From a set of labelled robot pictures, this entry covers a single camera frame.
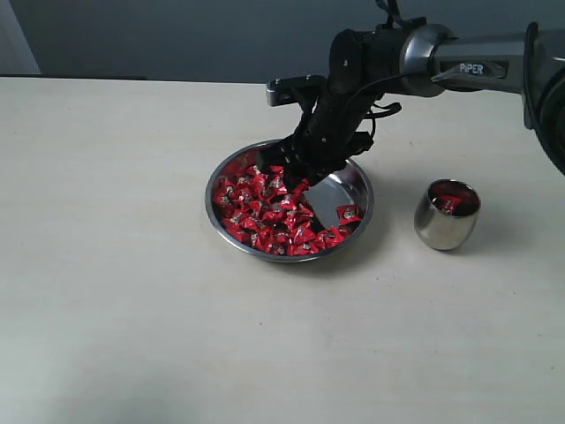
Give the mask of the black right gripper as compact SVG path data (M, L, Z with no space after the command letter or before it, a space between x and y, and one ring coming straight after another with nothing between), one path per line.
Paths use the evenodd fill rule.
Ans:
M400 94L401 53L411 34L408 22L389 20L372 31L345 29L332 41L326 85L313 106L300 106L294 132L256 155L262 173L282 166L287 188L315 186L340 170L347 159L373 145L373 134L358 127L375 119L372 106L385 94Z

